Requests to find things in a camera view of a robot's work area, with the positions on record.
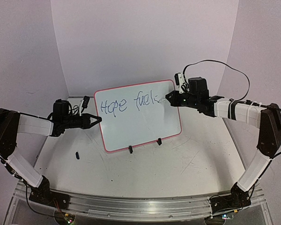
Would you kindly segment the pink framed whiteboard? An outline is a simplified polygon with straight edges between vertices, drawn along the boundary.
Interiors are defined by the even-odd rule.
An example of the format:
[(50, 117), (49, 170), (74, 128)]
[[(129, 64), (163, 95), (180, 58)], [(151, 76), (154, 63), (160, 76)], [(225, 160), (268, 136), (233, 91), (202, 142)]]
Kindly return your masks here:
[(179, 109), (165, 98), (175, 90), (172, 80), (161, 80), (94, 93), (96, 112), (106, 152), (116, 152), (181, 134)]

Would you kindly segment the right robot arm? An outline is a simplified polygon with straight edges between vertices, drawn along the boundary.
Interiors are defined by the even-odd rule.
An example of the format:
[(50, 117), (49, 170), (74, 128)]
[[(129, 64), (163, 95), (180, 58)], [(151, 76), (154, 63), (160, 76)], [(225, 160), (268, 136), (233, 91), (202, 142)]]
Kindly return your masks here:
[(275, 103), (263, 105), (250, 100), (226, 100), (222, 96), (210, 96), (204, 78), (190, 78), (187, 82), (181, 74), (175, 74), (178, 90), (165, 98), (173, 107), (189, 107), (209, 117), (244, 122), (259, 129), (256, 153), (241, 178), (233, 185), (229, 195), (209, 198), (212, 214), (243, 209), (251, 205), (251, 197), (257, 181), (271, 162), (281, 153), (281, 109)]

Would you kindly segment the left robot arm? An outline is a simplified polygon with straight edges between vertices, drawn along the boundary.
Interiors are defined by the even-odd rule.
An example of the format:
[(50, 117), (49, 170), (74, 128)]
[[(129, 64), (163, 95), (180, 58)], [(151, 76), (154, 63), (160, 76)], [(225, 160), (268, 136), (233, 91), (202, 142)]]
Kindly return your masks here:
[(8, 172), (21, 180), (32, 193), (30, 199), (42, 204), (57, 201), (67, 202), (63, 196), (51, 190), (50, 181), (42, 175), (23, 155), (24, 147), (19, 141), (25, 136), (59, 137), (68, 129), (90, 129), (102, 122), (102, 118), (84, 110), (89, 98), (72, 107), (67, 100), (58, 99), (53, 103), (48, 117), (0, 108), (0, 160)]

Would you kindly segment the left circuit board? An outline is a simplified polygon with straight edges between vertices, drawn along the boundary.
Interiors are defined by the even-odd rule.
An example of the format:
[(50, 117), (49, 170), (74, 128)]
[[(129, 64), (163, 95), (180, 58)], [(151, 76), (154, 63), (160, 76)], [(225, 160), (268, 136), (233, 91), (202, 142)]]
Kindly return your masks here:
[(54, 220), (58, 225), (72, 225), (76, 216), (73, 214), (62, 214), (58, 211), (54, 212)]

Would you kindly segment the circuit board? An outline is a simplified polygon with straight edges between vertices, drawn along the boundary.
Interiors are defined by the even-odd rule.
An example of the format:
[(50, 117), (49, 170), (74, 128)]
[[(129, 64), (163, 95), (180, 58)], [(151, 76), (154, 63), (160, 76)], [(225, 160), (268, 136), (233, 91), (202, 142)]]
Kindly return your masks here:
[(62, 214), (58, 211), (54, 212), (54, 220), (58, 225), (72, 225), (76, 216), (73, 214)]
[(233, 214), (222, 214), (222, 220), (232, 220), (234, 218)]

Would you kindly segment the right circuit board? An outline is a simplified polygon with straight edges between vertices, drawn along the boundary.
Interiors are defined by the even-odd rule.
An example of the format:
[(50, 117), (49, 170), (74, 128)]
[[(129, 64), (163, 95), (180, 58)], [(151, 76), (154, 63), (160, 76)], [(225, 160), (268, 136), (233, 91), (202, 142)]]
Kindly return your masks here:
[(232, 220), (234, 218), (233, 214), (222, 214), (222, 220)]

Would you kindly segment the aluminium front rail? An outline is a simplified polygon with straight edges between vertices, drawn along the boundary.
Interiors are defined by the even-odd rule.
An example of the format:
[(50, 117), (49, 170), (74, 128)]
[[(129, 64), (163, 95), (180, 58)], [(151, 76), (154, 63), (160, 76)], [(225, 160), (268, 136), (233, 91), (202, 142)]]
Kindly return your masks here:
[(119, 221), (173, 221), (205, 218), (233, 212), (234, 207), (227, 203), (227, 192), (219, 196), (195, 195), (166, 198), (116, 198), (95, 195), (80, 195), (57, 192), (52, 201), (46, 201), (36, 193), (25, 191), (19, 183), (14, 195), (37, 206), (61, 210), (74, 215)]

